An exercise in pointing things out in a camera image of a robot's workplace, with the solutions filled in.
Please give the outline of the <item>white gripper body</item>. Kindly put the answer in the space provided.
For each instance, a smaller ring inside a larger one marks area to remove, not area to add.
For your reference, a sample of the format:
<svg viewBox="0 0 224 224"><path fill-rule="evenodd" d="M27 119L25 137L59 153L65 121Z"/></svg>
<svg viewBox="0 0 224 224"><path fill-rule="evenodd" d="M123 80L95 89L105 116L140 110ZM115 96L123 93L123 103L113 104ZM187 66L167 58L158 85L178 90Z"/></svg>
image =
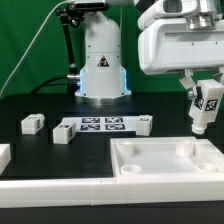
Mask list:
<svg viewBox="0 0 224 224"><path fill-rule="evenodd" d="M224 66L224 20L212 30L189 30L184 18L159 19L138 38L141 70L147 75Z"/></svg>

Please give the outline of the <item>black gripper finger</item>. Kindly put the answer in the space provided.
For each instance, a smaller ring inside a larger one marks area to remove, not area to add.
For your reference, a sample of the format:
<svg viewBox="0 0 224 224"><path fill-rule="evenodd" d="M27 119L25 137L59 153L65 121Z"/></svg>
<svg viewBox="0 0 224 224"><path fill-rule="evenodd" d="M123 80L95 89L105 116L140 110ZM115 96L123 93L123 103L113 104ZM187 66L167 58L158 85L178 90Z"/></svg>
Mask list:
<svg viewBox="0 0 224 224"><path fill-rule="evenodd" d="M193 81L193 70L184 69L179 71L179 82L187 91L188 98L193 100L196 98L196 84Z"/></svg>
<svg viewBox="0 0 224 224"><path fill-rule="evenodd" d="M218 72L213 76L213 78L220 84L224 85L224 67L219 67Z"/></svg>

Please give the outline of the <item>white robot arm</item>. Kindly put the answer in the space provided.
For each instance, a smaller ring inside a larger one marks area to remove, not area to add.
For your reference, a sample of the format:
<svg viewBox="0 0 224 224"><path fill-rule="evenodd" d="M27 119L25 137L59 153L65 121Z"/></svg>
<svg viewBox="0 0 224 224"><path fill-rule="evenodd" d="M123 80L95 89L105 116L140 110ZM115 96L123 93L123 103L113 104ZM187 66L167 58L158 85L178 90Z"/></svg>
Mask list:
<svg viewBox="0 0 224 224"><path fill-rule="evenodd" d="M74 0L86 23L86 62L78 97L100 103L130 94L121 66L119 26L103 15L112 5L126 4L140 13L138 57L145 74L224 66L220 0Z"/></svg>

